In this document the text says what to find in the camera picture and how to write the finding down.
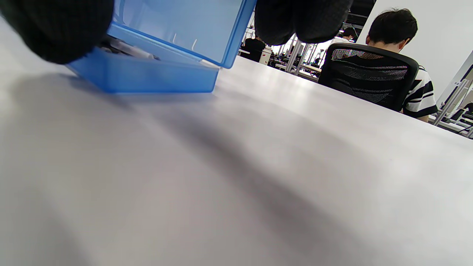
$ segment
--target black mesh chair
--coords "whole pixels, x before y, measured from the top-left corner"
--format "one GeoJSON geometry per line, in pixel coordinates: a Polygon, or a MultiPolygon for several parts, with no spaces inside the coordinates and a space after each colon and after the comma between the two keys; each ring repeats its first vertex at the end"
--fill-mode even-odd
{"type": "Polygon", "coordinates": [[[319,84],[401,111],[419,65],[407,56],[360,44],[333,44],[319,84]]]}

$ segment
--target blue plastic lid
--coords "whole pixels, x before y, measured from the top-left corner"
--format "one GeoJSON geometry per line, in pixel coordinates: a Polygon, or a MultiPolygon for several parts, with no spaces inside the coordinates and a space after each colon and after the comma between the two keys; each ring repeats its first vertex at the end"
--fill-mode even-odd
{"type": "Polygon", "coordinates": [[[256,0],[115,0],[114,23],[230,68],[255,4],[256,0]]]}

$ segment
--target black glove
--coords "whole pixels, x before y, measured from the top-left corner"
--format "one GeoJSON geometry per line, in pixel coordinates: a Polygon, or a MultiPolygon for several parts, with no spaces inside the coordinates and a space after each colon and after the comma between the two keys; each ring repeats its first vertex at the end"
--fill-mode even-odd
{"type": "Polygon", "coordinates": [[[256,34],[269,45],[287,43],[296,33],[304,43],[322,43],[337,35],[353,0],[258,0],[256,34]]]}
{"type": "Polygon", "coordinates": [[[0,11],[31,51],[67,64],[106,36],[114,0],[0,0],[0,11]]]}

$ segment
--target man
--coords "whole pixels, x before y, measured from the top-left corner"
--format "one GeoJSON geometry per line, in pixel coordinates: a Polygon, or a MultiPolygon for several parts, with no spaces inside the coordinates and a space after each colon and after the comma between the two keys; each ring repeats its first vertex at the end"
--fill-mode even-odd
{"type": "MultiPolygon", "coordinates": [[[[366,44],[399,53],[416,33],[417,20],[408,9],[391,10],[382,13],[373,21],[366,44]]],[[[437,111],[430,76],[423,67],[419,67],[415,82],[404,101],[403,113],[428,122],[429,115],[437,111]]]]}
{"type": "Polygon", "coordinates": [[[258,37],[258,35],[255,35],[255,39],[246,39],[245,45],[241,47],[243,51],[247,51],[250,53],[241,53],[241,56],[249,60],[259,62],[261,58],[261,53],[263,52],[265,47],[266,44],[258,37]]]}
{"type": "Polygon", "coordinates": [[[356,36],[356,32],[352,28],[347,28],[343,31],[342,33],[342,38],[335,38],[332,40],[330,45],[336,44],[336,43],[350,43],[350,40],[352,40],[356,36]]]}

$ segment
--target black and white striped shirt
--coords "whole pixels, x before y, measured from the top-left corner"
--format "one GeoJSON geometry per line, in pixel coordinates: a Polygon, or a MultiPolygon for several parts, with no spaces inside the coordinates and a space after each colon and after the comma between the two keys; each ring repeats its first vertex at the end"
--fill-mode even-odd
{"type": "Polygon", "coordinates": [[[425,68],[420,66],[412,89],[404,101],[403,113],[417,118],[435,114],[437,111],[432,80],[425,68]]]}

